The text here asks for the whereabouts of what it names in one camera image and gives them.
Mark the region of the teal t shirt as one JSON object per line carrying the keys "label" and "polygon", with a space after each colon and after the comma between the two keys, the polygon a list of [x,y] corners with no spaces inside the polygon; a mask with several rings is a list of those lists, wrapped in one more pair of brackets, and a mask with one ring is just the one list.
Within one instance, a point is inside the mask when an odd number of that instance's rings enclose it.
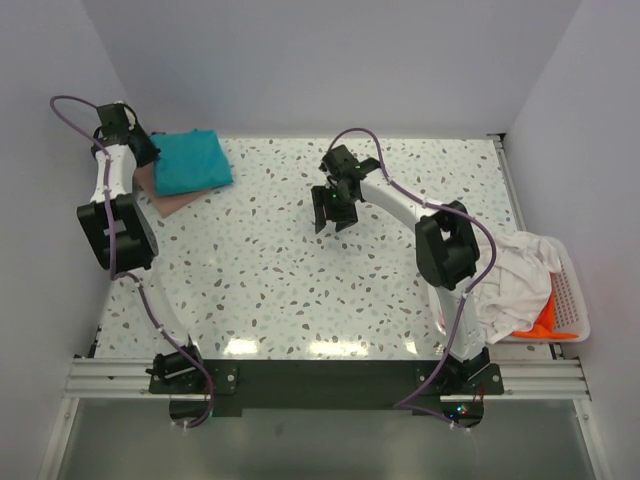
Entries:
{"label": "teal t shirt", "polygon": [[160,151],[153,168],[155,191],[172,196],[233,183],[229,161],[214,130],[151,135]]}

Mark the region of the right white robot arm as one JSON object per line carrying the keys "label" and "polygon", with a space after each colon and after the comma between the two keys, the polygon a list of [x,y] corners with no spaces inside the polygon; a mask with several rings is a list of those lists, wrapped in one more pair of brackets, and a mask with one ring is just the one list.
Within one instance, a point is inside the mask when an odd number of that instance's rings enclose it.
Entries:
{"label": "right white robot arm", "polygon": [[484,342],[469,291],[480,251],[466,207],[458,201],[419,199],[387,177],[380,161],[359,161],[344,145],[326,153],[319,170],[326,183],[311,189],[317,233],[328,223],[337,232],[355,225],[360,202],[380,207],[414,234],[417,268],[437,295],[446,351],[456,360],[445,369],[446,382],[456,392],[469,392],[481,380],[472,359],[481,354]]}

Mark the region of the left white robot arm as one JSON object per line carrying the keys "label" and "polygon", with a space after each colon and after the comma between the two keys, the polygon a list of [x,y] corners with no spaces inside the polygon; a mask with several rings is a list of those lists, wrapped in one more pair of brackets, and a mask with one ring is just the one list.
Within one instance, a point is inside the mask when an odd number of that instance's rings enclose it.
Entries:
{"label": "left white robot arm", "polygon": [[89,202],[77,208],[77,218],[101,267],[112,280],[133,287],[156,353],[192,357],[178,361],[171,378],[183,391],[196,392],[206,383],[207,368],[195,360],[200,357],[197,345],[167,297],[155,267],[156,237],[134,198],[135,171],[156,160],[159,150],[128,105],[111,103],[96,110],[100,126],[91,140],[98,177]]}

